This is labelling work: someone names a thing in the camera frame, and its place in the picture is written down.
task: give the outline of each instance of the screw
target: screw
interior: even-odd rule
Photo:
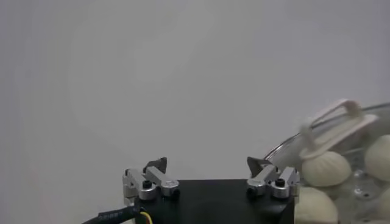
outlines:
[[[284,187],[285,184],[286,184],[286,182],[285,182],[283,179],[277,179],[277,180],[275,181],[275,185],[276,185],[277,187]]]
[[[152,182],[150,180],[144,180],[142,182],[142,188],[143,189],[150,189],[150,188],[152,188]]]

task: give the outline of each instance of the gray background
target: gray background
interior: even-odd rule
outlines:
[[[245,178],[302,119],[388,101],[390,2],[0,1],[0,223],[121,207],[121,174]]]

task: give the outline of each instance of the yellow wire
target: yellow wire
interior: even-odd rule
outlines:
[[[145,218],[147,219],[147,222],[149,222],[149,224],[153,224],[152,217],[147,212],[140,212],[140,214],[145,216]]]

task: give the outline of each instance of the black cable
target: black cable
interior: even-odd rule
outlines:
[[[120,224],[122,222],[134,219],[141,210],[135,206],[129,206],[119,210],[101,212],[97,217],[90,219],[83,224]]]

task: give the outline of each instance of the bowl rim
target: bowl rim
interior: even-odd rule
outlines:
[[[386,107],[390,107],[390,102],[388,102],[388,103],[381,103],[381,104],[374,105],[374,106],[370,106],[370,107],[365,107],[365,108],[363,108],[362,110],[363,110],[363,111],[369,111],[369,110],[376,110],[376,109],[381,109],[381,108],[386,108]],[[325,121],[322,121],[322,122],[320,122],[320,123],[314,125],[313,128],[317,128],[318,126],[321,126],[321,125],[324,125],[324,124],[329,123],[329,122],[331,122],[331,121],[334,121],[334,120],[336,120],[336,119],[339,119],[340,117],[343,117],[343,116],[345,116],[345,115],[346,115],[346,114],[343,113],[343,114],[341,114],[341,115],[335,116],[335,117],[330,118],[330,119],[327,119],[327,120],[325,120]],[[288,144],[294,142],[300,135],[301,135],[301,134],[298,133],[298,134],[296,134],[296,135],[294,135],[294,136],[292,136],[292,137],[290,137],[290,138],[284,140],[284,141],[283,141],[282,143],[280,143],[278,146],[276,146],[276,147],[274,147],[273,149],[271,149],[271,150],[264,156],[264,159],[270,161],[270,160],[274,157],[274,155],[276,155],[276,154],[278,153],[278,151],[280,151],[280,150],[282,149],[282,147],[284,147],[285,145],[288,145]]]

